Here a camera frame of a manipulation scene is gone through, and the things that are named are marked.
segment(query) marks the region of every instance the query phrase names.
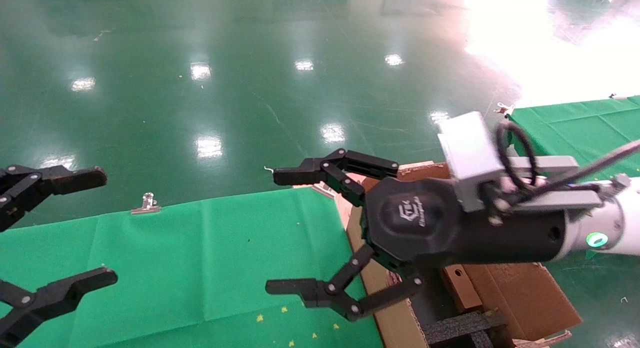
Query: wooden block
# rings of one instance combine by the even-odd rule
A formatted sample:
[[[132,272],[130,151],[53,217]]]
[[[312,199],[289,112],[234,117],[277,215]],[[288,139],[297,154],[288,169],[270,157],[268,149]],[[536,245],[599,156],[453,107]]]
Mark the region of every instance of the wooden block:
[[[461,264],[447,266],[441,272],[446,288],[460,313],[482,309],[482,301]]]

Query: robotic arm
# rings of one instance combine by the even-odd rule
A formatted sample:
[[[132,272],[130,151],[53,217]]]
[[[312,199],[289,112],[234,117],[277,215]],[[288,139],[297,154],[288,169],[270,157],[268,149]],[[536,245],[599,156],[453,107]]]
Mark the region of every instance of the robotic arm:
[[[61,165],[0,169],[0,233],[50,195],[67,195],[106,183],[107,175],[98,166],[76,171]],[[35,293],[0,279],[0,302],[12,308],[0,318],[0,348],[18,346],[45,321],[75,311],[85,294],[117,281],[118,275],[105,266],[50,282]]]
[[[496,131],[496,150],[478,112],[446,120],[439,129],[451,179],[400,181],[397,162],[345,149],[275,169],[279,186],[326,182],[363,207],[365,245],[328,281],[268,280],[267,293],[297,294],[308,308],[329,307],[356,321],[416,293],[426,268],[545,262],[576,250],[640,255],[640,179],[620,174],[573,184],[634,154],[640,141],[579,169],[570,156],[535,157],[524,132],[510,122]],[[507,131],[523,142],[528,157],[506,156],[501,143]],[[343,171],[381,181],[365,193]],[[538,173],[548,175],[545,184],[537,182]],[[345,288],[372,259],[402,282],[354,300]]]

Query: green led ring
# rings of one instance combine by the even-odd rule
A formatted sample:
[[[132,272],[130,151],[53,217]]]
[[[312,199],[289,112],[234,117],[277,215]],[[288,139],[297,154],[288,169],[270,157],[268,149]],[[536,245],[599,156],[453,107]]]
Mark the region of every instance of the green led ring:
[[[609,241],[609,237],[603,232],[592,232],[587,236],[587,244],[591,248],[599,248]]]

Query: brown cardboard flap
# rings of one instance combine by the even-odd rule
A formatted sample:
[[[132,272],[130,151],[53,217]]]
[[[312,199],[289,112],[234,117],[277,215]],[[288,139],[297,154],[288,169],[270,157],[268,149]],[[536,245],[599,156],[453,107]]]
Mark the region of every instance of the brown cardboard flap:
[[[582,323],[540,264],[464,264],[485,309],[499,309],[512,338],[537,341]]]
[[[361,214],[361,207],[353,207],[350,214],[352,219],[349,219],[347,225],[347,236],[354,252],[364,244],[359,219]],[[387,288],[387,272],[386,268],[373,260],[362,270],[360,276],[367,295]],[[386,348],[429,348],[414,319],[408,299],[383,309],[374,316]]]

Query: logo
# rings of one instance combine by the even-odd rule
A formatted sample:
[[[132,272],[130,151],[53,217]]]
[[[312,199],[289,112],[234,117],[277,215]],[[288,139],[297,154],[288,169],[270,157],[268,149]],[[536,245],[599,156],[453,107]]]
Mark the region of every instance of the logo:
[[[400,217],[406,219],[409,222],[413,222],[419,215],[418,206],[411,203],[411,200],[403,200],[402,204],[398,205],[400,210]]]
[[[398,205],[398,211],[400,211],[400,217],[409,222],[413,222],[414,219],[420,216],[418,225],[420,227],[425,226],[425,210],[423,209],[423,203],[420,202],[418,197],[413,197],[413,202],[411,202],[411,200],[403,200],[402,204]]]

